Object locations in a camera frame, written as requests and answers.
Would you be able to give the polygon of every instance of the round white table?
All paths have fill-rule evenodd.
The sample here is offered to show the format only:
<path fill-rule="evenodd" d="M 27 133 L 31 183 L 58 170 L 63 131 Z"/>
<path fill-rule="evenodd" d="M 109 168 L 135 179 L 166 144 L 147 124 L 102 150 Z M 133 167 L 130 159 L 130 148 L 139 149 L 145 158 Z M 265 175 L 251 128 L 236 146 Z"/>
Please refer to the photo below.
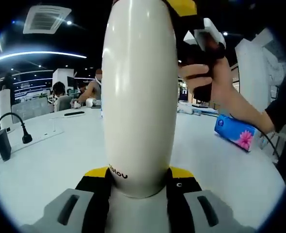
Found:
<path fill-rule="evenodd" d="M 25 121 L 33 138 L 52 129 L 55 136 L 0 160 L 0 204 L 18 226 L 33 224 L 44 207 L 84 173 L 107 166 L 103 121 L 99 109 L 63 118 L 70 109 Z M 246 153 L 214 132 L 216 118 L 177 114 L 171 165 L 192 172 L 202 189 L 211 190 L 233 210 L 243 226 L 258 228 L 280 198 L 285 184 L 270 159 L 255 148 Z M 8 134 L 19 144 L 20 124 Z M 112 190 L 107 232 L 169 232 L 165 189 L 146 199 Z"/>

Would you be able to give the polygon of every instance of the yellow trim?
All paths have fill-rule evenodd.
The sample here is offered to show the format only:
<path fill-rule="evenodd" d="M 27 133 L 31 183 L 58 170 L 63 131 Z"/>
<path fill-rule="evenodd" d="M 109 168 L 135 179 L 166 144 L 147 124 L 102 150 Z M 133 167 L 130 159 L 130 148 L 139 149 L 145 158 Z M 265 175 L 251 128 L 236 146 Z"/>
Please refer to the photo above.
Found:
<path fill-rule="evenodd" d="M 193 174 L 190 171 L 187 171 L 185 169 L 177 168 L 174 166 L 171 166 L 170 169 L 172 171 L 173 178 L 189 178 L 189 177 L 194 178 Z"/>
<path fill-rule="evenodd" d="M 109 167 L 101 167 L 101 168 L 96 168 L 93 170 L 88 171 L 85 176 L 91 176 L 91 177 L 105 177 L 105 173 Z"/>
<path fill-rule="evenodd" d="M 179 16 L 193 16 L 197 14 L 197 6 L 193 0 L 167 0 Z"/>

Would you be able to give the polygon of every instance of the ceiling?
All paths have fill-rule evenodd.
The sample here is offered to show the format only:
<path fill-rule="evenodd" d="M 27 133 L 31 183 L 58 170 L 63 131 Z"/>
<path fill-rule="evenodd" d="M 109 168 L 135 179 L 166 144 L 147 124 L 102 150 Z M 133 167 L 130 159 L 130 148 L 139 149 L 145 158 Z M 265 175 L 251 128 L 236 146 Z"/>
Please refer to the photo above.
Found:
<path fill-rule="evenodd" d="M 196 0 L 198 15 L 209 17 L 220 32 L 228 32 L 225 37 L 227 58 L 230 65 L 237 62 L 235 46 L 242 38 L 252 39 L 263 29 L 256 21 L 255 5 L 252 1 L 234 0 Z M 17 56 L 0 61 L 0 78 L 6 74 L 19 74 L 39 70 L 56 70 L 73 68 L 76 77 L 90 78 L 95 70 L 101 67 L 102 47 L 107 21 L 110 15 L 112 0 L 82 1 L 21 1 L 6 3 L 9 10 L 3 10 L 0 18 L 0 55 L 22 51 L 58 51 L 86 56 L 87 58 L 70 57 L 53 54 L 32 54 Z M 54 5 L 70 8 L 72 12 L 61 24 L 55 34 L 23 34 L 24 22 L 33 5 Z M 179 60 L 185 59 L 190 46 L 183 42 L 188 30 L 193 28 L 194 16 L 179 17 L 169 6 L 176 40 Z M 52 72 L 36 72 L 16 75 L 14 83 L 52 78 Z M 51 87 L 51 82 L 38 80 L 33 86 Z"/>

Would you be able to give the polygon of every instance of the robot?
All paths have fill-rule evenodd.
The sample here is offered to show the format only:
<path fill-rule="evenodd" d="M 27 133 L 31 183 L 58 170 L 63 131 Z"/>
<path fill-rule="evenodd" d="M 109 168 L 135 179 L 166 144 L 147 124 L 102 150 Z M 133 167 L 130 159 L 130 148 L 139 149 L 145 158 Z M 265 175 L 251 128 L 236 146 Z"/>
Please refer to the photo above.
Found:
<path fill-rule="evenodd" d="M 191 0 L 168 1 L 183 14 Z M 195 8 L 187 10 L 195 14 Z M 209 66 L 224 57 L 225 42 L 208 18 L 191 31 Z M 220 46 L 206 47 L 209 35 Z M 25 232 L 104 232 L 111 187 L 132 198 L 167 193 L 171 232 L 253 232 L 194 176 L 170 166 L 177 107 L 178 61 L 167 5 L 161 0 L 115 0 L 103 55 L 102 109 L 109 166 L 85 174 L 44 209 Z M 209 88 L 201 90 L 203 98 Z"/>

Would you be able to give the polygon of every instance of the tissue box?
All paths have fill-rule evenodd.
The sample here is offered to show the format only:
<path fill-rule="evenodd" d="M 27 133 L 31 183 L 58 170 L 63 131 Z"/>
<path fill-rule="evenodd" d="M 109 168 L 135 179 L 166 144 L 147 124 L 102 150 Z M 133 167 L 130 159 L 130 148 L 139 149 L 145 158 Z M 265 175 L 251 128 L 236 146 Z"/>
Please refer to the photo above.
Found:
<path fill-rule="evenodd" d="M 251 151 L 257 129 L 231 117 L 219 115 L 214 130 L 221 137 L 235 143 L 246 151 Z"/>

